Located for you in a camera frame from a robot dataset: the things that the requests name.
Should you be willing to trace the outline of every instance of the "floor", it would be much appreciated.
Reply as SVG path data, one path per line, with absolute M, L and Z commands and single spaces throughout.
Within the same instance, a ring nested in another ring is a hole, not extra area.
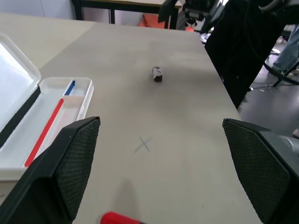
M 276 44 L 278 50 L 283 47 L 284 44 Z M 267 63 L 272 65 L 276 58 L 271 55 Z M 277 78 L 262 67 L 251 86 L 254 90 L 248 92 L 238 111 L 243 121 L 291 136 L 299 127 L 299 86 L 281 82 L 279 86 L 269 88 L 276 81 Z

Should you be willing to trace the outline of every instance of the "table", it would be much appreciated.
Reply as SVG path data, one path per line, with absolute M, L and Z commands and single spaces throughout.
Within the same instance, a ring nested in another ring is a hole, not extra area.
M 115 10 L 158 14 L 164 0 L 72 0 L 77 20 L 83 20 L 83 7 L 110 9 L 110 23 L 115 24 Z M 170 29 L 176 29 L 178 10 L 182 4 L 178 1 L 171 13 Z M 168 20 L 164 28 L 168 29 Z
M 74 224 L 98 224 L 110 210 L 149 224 L 261 223 L 221 126 L 240 117 L 196 33 L 9 14 L 0 32 L 42 79 L 93 80 L 86 117 L 101 126 Z M 149 152 L 135 154 L 140 138 Z

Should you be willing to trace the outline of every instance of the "table leg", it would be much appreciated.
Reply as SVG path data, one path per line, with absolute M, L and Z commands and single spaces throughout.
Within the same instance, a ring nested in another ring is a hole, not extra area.
M 73 0 L 75 14 L 77 20 L 83 20 L 83 9 L 81 7 L 81 0 Z
M 115 11 L 110 9 L 110 24 L 115 24 Z
M 164 29 L 168 29 L 168 22 L 169 22 L 169 17 L 167 20 L 165 20 Z
M 173 9 L 173 11 L 171 13 L 169 29 L 176 29 L 177 28 L 177 21 L 178 21 L 178 8 L 175 8 L 175 9 Z

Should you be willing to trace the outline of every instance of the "jeans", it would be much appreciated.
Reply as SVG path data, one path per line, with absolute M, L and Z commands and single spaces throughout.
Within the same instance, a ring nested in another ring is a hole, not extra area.
M 286 71 L 294 66 L 299 57 L 299 25 L 291 32 L 290 38 L 286 43 L 285 49 L 279 54 L 273 63 L 273 69 Z

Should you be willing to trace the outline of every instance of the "white plastic box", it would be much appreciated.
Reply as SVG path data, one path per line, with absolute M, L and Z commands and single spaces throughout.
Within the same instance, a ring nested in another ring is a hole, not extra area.
M 40 89 L 33 105 L 0 146 L 0 196 L 4 193 L 1 183 L 17 182 L 64 126 L 85 117 L 89 106 L 91 79 L 51 77 L 39 83 L 40 79 L 38 69 L 0 34 L 0 134 Z

